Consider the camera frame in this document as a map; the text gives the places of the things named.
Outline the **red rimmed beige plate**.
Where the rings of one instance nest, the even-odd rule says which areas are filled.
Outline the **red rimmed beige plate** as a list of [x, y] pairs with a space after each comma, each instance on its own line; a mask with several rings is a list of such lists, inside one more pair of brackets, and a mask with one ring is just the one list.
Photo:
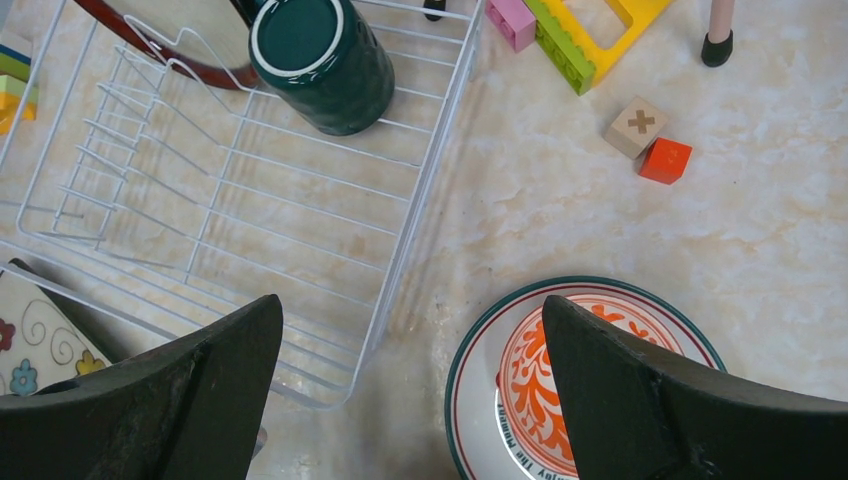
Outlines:
[[259, 78], [248, 53], [259, 1], [130, 0], [77, 3], [151, 59], [173, 62], [183, 75], [209, 86], [253, 88]]

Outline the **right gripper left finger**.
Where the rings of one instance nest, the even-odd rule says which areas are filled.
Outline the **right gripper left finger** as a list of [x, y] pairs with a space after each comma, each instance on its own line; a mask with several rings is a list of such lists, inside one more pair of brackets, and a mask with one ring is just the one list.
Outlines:
[[281, 346], [280, 299], [1, 400], [5, 479], [243, 479]]

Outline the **dark green mug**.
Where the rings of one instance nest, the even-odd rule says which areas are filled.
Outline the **dark green mug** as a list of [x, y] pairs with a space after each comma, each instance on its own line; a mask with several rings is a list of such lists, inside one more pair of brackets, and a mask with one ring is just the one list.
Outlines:
[[368, 129], [395, 92], [393, 64], [350, 1], [234, 1], [253, 69], [319, 132]]

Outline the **white wire dish rack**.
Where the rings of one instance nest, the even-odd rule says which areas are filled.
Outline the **white wire dish rack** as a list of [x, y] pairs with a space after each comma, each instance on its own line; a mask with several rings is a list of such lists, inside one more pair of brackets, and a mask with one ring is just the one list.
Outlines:
[[478, 1], [356, 7], [395, 92], [371, 127], [334, 137], [267, 86], [151, 59], [73, 1], [16, 2], [40, 102], [1, 143], [2, 257], [136, 344], [275, 294], [272, 391], [342, 405], [389, 322], [483, 26]]

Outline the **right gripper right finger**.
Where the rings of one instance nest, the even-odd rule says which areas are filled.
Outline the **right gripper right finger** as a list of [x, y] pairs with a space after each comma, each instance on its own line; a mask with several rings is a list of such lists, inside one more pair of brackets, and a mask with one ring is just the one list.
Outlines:
[[549, 296], [543, 327], [582, 479], [843, 479], [847, 406], [702, 365]]

